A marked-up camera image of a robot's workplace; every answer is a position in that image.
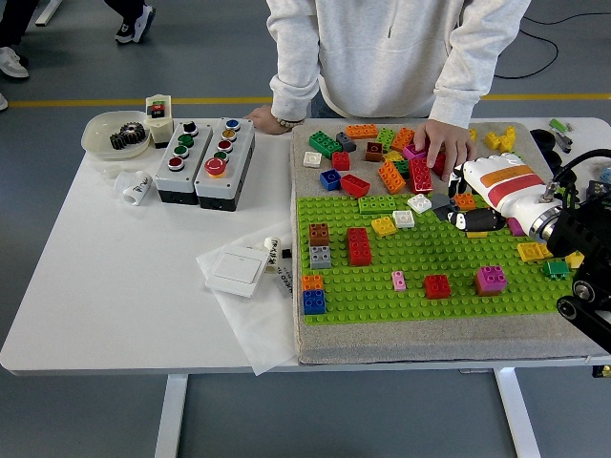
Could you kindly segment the person's right hand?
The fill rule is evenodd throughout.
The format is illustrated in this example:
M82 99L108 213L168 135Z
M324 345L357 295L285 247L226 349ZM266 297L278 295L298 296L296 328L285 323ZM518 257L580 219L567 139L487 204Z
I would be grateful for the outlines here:
M251 120L254 127L265 134L281 135L290 131L289 128L281 125L273 116L270 105L263 105L256 108L244 118Z

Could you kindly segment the person's left hand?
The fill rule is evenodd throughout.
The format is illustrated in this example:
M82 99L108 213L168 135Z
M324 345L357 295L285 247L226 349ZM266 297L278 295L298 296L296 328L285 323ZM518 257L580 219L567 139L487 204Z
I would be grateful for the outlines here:
M445 163L441 179L448 182L453 169L475 157L476 148L470 132L462 127L454 126L433 119L428 119L419 125L413 138L415 147L422 151L429 143L427 165L432 168L442 148L445 148Z

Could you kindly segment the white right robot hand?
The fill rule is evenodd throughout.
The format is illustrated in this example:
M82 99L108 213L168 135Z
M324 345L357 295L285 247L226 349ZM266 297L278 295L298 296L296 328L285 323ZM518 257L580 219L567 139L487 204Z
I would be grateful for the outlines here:
M449 181L449 196L468 187L488 204L467 212L450 212L448 221L464 232L487 232L515 219L531 239L549 239L560 213L560 201L549 184L533 172L518 156L481 157L454 168Z

